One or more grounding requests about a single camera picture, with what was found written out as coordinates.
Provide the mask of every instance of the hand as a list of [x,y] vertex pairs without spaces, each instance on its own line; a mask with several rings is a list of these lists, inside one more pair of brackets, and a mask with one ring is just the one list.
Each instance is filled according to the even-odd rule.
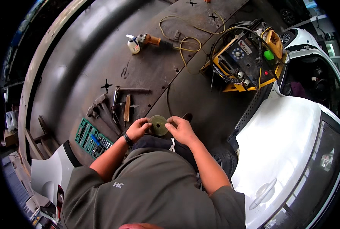
[[[191,124],[181,117],[172,116],[167,120],[165,127],[172,134],[172,136],[181,144],[189,146],[190,144],[199,141],[195,135]],[[171,123],[175,123],[178,127],[175,128]]]
[[140,118],[133,122],[126,133],[132,142],[136,143],[151,126],[152,123],[149,122],[149,118]]

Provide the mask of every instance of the car tire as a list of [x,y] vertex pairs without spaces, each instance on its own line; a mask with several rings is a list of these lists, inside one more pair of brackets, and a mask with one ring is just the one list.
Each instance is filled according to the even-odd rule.
[[296,38],[296,35],[293,34],[290,31],[286,31],[286,32],[280,34],[279,37],[281,38],[281,42],[283,44],[283,47],[286,48],[287,45],[289,45]]
[[281,9],[279,13],[286,24],[293,25],[296,22],[296,14],[293,11],[289,9]]
[[216,162],[222,167],[226,175],[231,179],[237,166],[236,153],[231,152],[226,148],[215,148],[210,151],[210,154],[216,160]]

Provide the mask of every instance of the dark shorts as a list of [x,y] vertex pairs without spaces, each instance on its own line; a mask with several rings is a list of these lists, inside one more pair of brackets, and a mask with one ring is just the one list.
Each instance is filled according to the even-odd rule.
[[[161,139],[159,137],[154,137],[152,135],[145,135],[132,146],[132,149],[134,150],[148,147],[158,149],[170,149],[171,146],[172,146],[171,140]],[[189,147],[175,140],[175,153],[179,154],[181,157],[187,160],[194,168],[195,172],[197,173],[199,172],[197,164],[195,163],[194,156]]]

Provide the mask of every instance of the green button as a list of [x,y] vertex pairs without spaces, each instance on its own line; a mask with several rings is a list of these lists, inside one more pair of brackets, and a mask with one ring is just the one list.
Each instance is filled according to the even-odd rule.
[[264,52],[264,57],[267,60],[273,60],[274,59],[274,55],[270,50],[267,50],[267,51]]

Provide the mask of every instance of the yellow power cord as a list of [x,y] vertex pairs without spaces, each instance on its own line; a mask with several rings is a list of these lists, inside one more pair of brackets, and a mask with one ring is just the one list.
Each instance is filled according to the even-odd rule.
[[261,37],[262,39],[263,39],[263,34],[264,34],[268,29],[271,29],[271,27],[266,28],[266,29],[263,31],[263,33],[260,35],[260,37]]
[[[160,27],[161,33],[162,33],[162,35],[163,35],[164,37],[166,37],[167,39],[169,39],[169,40],[171,40],[171,41],[174,41],[174,42],[180,42],[180,46],[179,46],[179,47],[174,47],[174,48],[179,49],[180,55],[181,55],[181,59],[183,60],[185,66],[186,66],[186,69],[188,70],[188,72],[189,72],[190,74],[193,74],[193,73],[191,73],[191,72],[189,71],[189,68],[188,68],[188,66],[187,66],[187,64],[186,64],[186,62],[185,62],[185,59],[184,59],[182,50],[189,51],[189,52],[198,52],[198,51],[200,51],[200,50],[203,50],[203,49],[202,49],[202,43],[201,43],[198,39],[196,39],[195,37],[185,37],[185,38],[183,38],[181,41],[177,41],[177,40],[171,39],[171,38],[169,38],[169,37],[167,37],[167,36],[165,35],[164,30],[163,30],[162,27],[161,27],[161,23],[162,23],[162,21],[163,21],[164,19],[166,19],[166,18],[174,17],[174,18],[178,18],[178,19],[181,19],[181,20],[185,21],[186,23],[188,23],[189,25],[193,26],[193,27],[196,28],[196,29],[202,30],[202,31],[207,32],[207,33],[210,33],[210,34],[217,35],[217,34],[222,34],[222,33],[226,32],[226,31],[228,31],[229,29],[226,30],[226,25],[225,25],[225,22],[224,22],[223,18],[222,18],[218,13],[216,13],[215,11],[213,11],[213,12],[214,12],[214,13],[222,20],[222,24],[223,24],[223,31],[222,31],[222,32],[213,33],[213,32],[207,31],[207,30],[205,30],[205,29],[202,29],[202,28],[200,28],[200,27],[197,27],[197,26],[195,26],[195,25],[190,24],[187,20],[185,20],[185,19],[183,19],[183,18],[181,18],[181,17],[179,17],[179,16],[174,16],[174,15],[164,17],[163,19],[160,20],[160,22],[159,22],[159,24],[158,24],[159,27]],[[191,41],[186,41],[186,39],[194,39],[194,40],[197,41],[197,43],[191,42]],[[182,43],[192,43],[192,44],[199,45],[199,49],[197,49],[197,50],[192,50],[192,49],[182,48],[182,47],[181,47]]]
[[262,67],[260,67],[259,71],[259,85],[258,85],[258,90],[260,90],[260,78],[262,77]]

